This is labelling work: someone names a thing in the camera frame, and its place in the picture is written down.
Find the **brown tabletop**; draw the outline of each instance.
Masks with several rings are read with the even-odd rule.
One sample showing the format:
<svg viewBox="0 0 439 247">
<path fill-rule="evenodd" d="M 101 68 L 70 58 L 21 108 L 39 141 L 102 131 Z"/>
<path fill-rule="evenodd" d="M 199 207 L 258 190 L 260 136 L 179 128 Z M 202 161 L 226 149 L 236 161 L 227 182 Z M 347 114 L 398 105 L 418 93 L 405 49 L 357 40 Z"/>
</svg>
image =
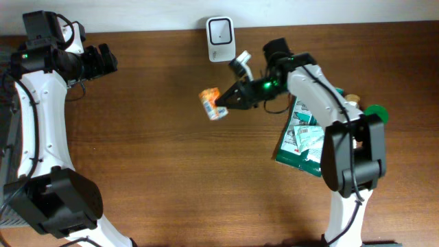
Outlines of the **brown tabletop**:
<svg viewBox="0 0 439 247">
<path fill-rule="evenodd" d="M 286 37 L 334 85 L 388 109 L 386 176 L 367 205 L 364 241 L 439 246 L 439 22 L 235 30 L 255 75 L 262 46 Z M 17 45 L 23 37 L 2 38 Z M 262 108 L 209 121 L 198 93 L 234 83 L 208 59 L 204 30 L 89 34 L 118 72 L 66 103 L 70 156 L 93 180 L 106 217 L 140 246 L 262 246 L 319 239 L 329 221 L 323 179 L 272 160 L 287 114 Z M 80 95 L 80 87 L 67 97 Z M 270 102 L 283 108 L 286 97 Z M 13 246 L 59 246 L 31 228 L 2 230 Z"/>
</svg>

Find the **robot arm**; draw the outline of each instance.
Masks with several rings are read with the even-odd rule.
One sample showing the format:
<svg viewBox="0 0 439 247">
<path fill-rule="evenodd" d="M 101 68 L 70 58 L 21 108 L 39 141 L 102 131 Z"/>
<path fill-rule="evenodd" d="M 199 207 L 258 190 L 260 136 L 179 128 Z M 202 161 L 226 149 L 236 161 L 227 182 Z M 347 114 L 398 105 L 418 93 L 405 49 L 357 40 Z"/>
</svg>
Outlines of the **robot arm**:
<svg viewBox="0 0 439 247">
<path fill-rule="evenodd" d="M 285 39 L 273 40 L 263 50 L 268 64 L 265 77 L 250 79 L 246 76 L 251 75 L 246 65 L 248 59 L 233 60 L 229 65 L 241 79 L 215 104 L 249 109 L 281 93 L 299 97 L 325 129 L 320 166 L 332 194 L 329 226 L 323 242 L 331 247 L 361 246 L 366 203 L 378 179 L 385 174 L 383 123 L 378 116 L 365 116 L 351 106 L 324 77 L 316 61 L 309 54 L 292 54 Z M 245 51 L 238 58 L 248 56 Z M 351 136 L 363 142 L 361 148 L 353 149 Z M 357 202 L 358 195 L 353 193 L 355 187 L 363 199 L 362 207 Z"/>
<path fill-rule="evenodd" d="M 60 27 L 58 18 L 67 25 Z M 97 185 L 75 172 L 64 120 L 67 90 L 116 71 L 117 60 L 106 44 L 99 46 L 100 53 L 93 46 L 84 49 L 85 31 L 78 22 L 70 23 L 59 14 L 44 11 L 24 14 L 23 20 L 29 41 L 11 56 L 11 76 L 16 81 L 23 126 L 17 176 L 30 173 L 36 153 L 38 162 L 32 179 L 20 193 L 11 196 L 22 185 L 21 180 L 5 185 L 5 198 L 11 196 L 9 205 L 40 234 L 51 233 L 71 241 L 86 238 L 99 246 L 136 246 L 104 216 Z M 37 129 L 34 118 L 38 120 Z M 94 246 L 90 242 L 78 244 Z"/>
</svg>

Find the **small snack packet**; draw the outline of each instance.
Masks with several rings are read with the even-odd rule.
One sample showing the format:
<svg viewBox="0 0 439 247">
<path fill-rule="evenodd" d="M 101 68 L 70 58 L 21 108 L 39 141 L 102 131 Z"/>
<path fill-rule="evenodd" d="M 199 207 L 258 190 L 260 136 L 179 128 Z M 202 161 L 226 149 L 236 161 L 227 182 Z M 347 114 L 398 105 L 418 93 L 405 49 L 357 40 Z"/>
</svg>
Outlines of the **small snack packet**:
<svg viewBox="0 0 439 247">
<path fill-rule="evenodd" d="M 220 95 L 218 88 L 206 89 L 198 95 L 210 120 L 218 120 L 228 114 L 226 107 L 215 105 L 215 100 L 219 98 Z"/>
</svg>

